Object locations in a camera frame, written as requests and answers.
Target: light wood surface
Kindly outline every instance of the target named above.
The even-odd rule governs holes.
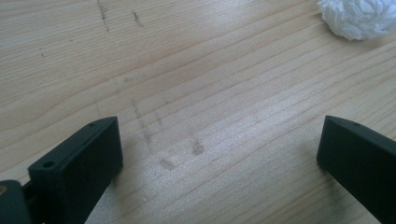
[[[395,56],[314,0],[1,0],[0,179],[118,116],[87,223],[377,223],[316,153],[325,115],[396,139]]]

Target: white cotton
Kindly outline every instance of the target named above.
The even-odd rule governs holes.
[[[322,19],[348,40],[373,39],[396,30],[396,0],[321,0]]]

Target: black plastic object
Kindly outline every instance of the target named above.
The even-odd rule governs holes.
[[[0,195],[0,223],[84,223],[121,167],[117,118],[92,122],[33,163],[28,169],[31,181],[22,190],[15,181],[0,182],[13,184]],[[30,222],[13,219],[25,217],[18,209],[26,207]]]
[[[327,116],[318,164],[381,223],[396,223],[396,142],[359,123]]]

